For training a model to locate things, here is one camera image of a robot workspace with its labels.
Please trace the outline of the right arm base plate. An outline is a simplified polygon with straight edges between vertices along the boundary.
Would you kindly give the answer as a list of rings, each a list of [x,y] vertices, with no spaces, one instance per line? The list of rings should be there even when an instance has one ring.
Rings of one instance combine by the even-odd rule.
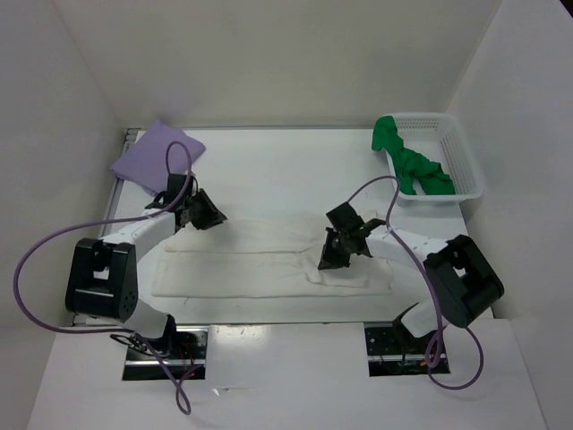
[[[427,375],[425,352],[433,331],[401,340],[390,322],[365,324],[363,329],[370,377]]]

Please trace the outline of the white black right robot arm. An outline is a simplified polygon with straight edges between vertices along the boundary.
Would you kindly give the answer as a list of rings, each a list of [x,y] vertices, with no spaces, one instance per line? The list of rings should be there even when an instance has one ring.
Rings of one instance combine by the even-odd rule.
[[[419,270],[429,299],[408,307],[392,323],[395,346],[406,353],[449,325],[466,329],[504,294],[499,277],[469,236],[421,236],[392,227],[386,219],[364,220],[347,202],[329,220],[318,268],[323,279],[346,288],[381,284],[381,266],[397,263]]]

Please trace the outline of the white t shirt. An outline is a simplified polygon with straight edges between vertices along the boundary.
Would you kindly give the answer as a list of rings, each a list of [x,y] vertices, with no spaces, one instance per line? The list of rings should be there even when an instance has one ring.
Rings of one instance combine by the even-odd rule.
[[[231,219],[207,230],[187,225],[164,240],[152,282],[154,297],[280,298],[387,295],[389,261],[355,257],[321,271],[323,216]]]

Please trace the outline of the purple t shirt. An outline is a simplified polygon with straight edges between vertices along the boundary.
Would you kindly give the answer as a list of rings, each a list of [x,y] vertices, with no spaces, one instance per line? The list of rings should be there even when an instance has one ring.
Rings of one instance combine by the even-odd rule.
[[[167,188],[167,147],[180,142],[189,151],[192,162],[206,150],[204,144],[182,129],[156,120],[141,138],[112,166],[111,171],[124,181],[139,185],[147,194],[155,195]]]

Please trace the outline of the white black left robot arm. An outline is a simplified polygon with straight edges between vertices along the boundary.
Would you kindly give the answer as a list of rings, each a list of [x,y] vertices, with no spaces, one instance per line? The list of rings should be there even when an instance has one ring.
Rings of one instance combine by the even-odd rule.
[[[227,220],[194,182],[192,176],[169,175],[167,189],[145,207],[142,219],[77,243],[65,293],[68,311],[117,323],[131,334],[112,338],[146,355],[151,351],[171,357],[188,343],[171,314],[139,298],[137,266],[145,254],[187,225],[206,230]]]

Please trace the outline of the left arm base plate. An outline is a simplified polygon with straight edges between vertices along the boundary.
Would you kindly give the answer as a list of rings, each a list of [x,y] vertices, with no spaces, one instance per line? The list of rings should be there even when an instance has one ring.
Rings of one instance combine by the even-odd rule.
[[[164,364],[179,380],[185,374],[189,380],[204,380],[209,327],[206,325],[179,325],[180,340],[169,352],[159,351]],[[127,347],[122,380],[127,382],[167,380],[155,357],[139,340],[119,336],[116,342]]]

